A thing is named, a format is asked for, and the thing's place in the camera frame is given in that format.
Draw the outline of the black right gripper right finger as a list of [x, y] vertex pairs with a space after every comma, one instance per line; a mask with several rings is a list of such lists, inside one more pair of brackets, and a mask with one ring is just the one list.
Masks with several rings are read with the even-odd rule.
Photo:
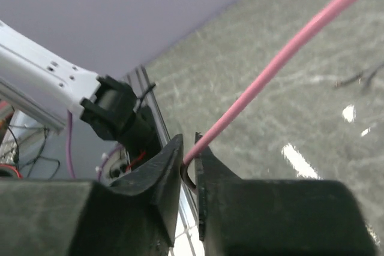
[[376, 255], [359, 204], [335, 180], [242, 179], [205, 148], [195, 159], [206, 255]]

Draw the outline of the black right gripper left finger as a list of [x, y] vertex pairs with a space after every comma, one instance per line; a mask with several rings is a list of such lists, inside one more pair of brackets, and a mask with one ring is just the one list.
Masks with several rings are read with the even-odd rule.
[[110, 186], [1, 180], [2, 255], [167, 255], [175, 242], [183, 157], [178, 134]]

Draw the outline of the pink headphones with cable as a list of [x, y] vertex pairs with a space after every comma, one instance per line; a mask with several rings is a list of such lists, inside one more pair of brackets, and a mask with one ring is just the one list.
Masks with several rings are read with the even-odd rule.
[[331, 0], [326, 4], [287, 44], [274, 56], [270, 63], [254, 79], [248, 88], [213, 124], [206, 134], [184, 156], [181, 166], [181, 178], [192, 193], [197, 192], [197, 185], [188, 175], [188, 167], [192, 160], [201, 153], [226, 127], [242, 112], [246, 106], [262, 91], [287, 62], [321, 29], [331, 23], [341, 12], [357, 0]]

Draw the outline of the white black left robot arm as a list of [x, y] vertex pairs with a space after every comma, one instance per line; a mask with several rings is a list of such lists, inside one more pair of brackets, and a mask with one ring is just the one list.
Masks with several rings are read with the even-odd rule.
[[42, 89], [99, 138], [117, 141], [127, 150], [145, 149], [155, 135], [155, 129], [135, 112], [138, 97], [128, 83], [72, 64], [1, 23], [1, 98], [41, 123], [62, 128], [58, 115], [11, 79]]

